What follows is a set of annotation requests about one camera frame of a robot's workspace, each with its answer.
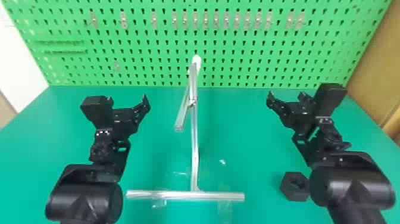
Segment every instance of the green table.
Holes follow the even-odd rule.
[[[131,107],[147,94],[151,111],[130,141],[132,150],[120,182],[128,189],[188,190],[190,122],[173,125],[184,88],[50,87],[0,131],[4,223],[48,223],[49,193],[69,163],[88,163],[95,128],[79,105],[88,95],[112,96],[115,108]],[[279,191],[286,171],[310,169],[290,140],[293,131],[265,106],[267,89],[199,89],[199,186],[205,191],[244,191],[244,203],[124,201],[118,223],[332,223],[311,199],[290,202]],[[298,90],[274,90],[296,100]],[[400,150],[347,97],[333,114],[351,150],[368,152],[400,194]],[[400,223],[399,200],[383,211]]]

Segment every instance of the horizontal metal bar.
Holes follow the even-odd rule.
[[[129,190],[126,198],[131,200],[163,199],[185,201],[244,201],[242,192],[218,192],[218,191],[145,191]]]

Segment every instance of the metal stand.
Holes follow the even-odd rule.
[[[128,199],[163,199],[163,200],[189,200],[189,201],[244,201],[242,192],[205,192],[198,187],[199,173],[199,144],[197,125],[197,76],[201,68],[201,57],[195,55],[189,65],[189,84],[186,87],[182,103],[175,122],[175,130],[183,131],[186,115],[191,109],[192,131],[192,175],[190,177],[190,191],[145,191],[128,190]]]

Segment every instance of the white wall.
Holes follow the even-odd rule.
[[[0,3],[0,91],[21,112],[48,84]]]

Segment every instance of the hexagonal block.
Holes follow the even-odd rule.
[[[289,201],[306,201],[310,195],[308,179],[300,172],[286,172],[279,189]]]

